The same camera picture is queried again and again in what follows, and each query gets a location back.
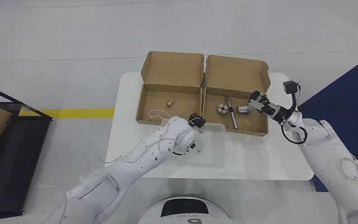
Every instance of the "cardboard piece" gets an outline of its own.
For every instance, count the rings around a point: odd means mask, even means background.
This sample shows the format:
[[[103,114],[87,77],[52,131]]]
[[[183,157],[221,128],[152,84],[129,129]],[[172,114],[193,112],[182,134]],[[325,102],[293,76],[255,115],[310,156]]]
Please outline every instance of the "cardboard piece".
[[[0,136],[11,121],[12,113],[0,109]]]
[[[196,112],[201,114],[202,89],[204,78],[204,56],[192,53],[149,52],[141,72],[144,84],[136,114],[139,124],[160,125],[162,119],[151,118],[151,110],[164,110],[171,116],[189,118]],[[167,108],[167,102],[174,103]],[[168,116],[154,111],[151,116]]]
[[[270,87],[267,63],[261,60],[230,58],[216,55],[206,60],[206,88],[202,115],[207,122],[221,123],[226,131],[254,136],[264,136],[269,132],[267,116],[253,109],[249,114],[237,114],[236,106],[246,105],[251,94],[258,90],[266,93]],[[219,114],[219,104],[227,104],[225,95],[229,95],[238,130],[229,113]]]

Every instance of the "gray floor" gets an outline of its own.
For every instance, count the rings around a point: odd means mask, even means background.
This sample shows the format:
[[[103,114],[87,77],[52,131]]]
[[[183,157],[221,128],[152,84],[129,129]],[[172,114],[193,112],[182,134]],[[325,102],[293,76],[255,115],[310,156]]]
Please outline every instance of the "gray floor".
[[[3,0],[0,90],[39,109],[114,108],[120,77],[150,50],[264,60],[301,82],[304,102],[358,61],[356,0]],[[1,224],[41,223],[64,191],[103,167],[111,119],[51,124],[25,205]],[[198,195],[243,223],[336,223],[308,181],[140,179],[106,223],[136,223],[154,202]]]

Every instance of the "cardboard box lid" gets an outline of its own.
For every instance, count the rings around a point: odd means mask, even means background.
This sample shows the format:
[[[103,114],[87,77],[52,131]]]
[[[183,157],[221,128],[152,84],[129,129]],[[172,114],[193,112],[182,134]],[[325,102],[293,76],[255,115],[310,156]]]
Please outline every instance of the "cardboard box lid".
[[[12,113],[0,109],[0,136],[9,125]]]
[[[200,87],[204,56],[194,53],[149,52],[142,68],[144,83]]]
[[[209,55],[206,86],[226,90],[266,93],[270,87],[269,66],[261,60]]]

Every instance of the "table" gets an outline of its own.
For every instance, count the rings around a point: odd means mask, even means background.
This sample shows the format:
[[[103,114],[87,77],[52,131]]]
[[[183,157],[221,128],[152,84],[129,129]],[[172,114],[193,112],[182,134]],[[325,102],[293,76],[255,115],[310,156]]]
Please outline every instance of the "table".
[[[284,93],[282,83],[288,77],[269,73],[271,86],[268,98],[275,104],[291,107],[291,95]],[[159,126],[138,124],[135,120],[143,80],[139,72],[122,76],[119,84],[115,114],[106,161],[125,155]],[[264,137],[225,132],[224,162],[220,166],[173,162],[170,158],[145,178],[190,179],[255,179],[309,180],[313,176],[297,145],[289,143],[280,126],[268,120],[268,134]]]

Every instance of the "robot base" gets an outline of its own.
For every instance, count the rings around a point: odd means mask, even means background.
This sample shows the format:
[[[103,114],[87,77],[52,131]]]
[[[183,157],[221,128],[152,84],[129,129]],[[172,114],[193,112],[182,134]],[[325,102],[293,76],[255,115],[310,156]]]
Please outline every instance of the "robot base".
[[[170,197],[153,204],[141,217],[139,224],[146,224],[165,216],[202,214],[209,217],[230,219],[219,206],[206,199],[197,197]]]

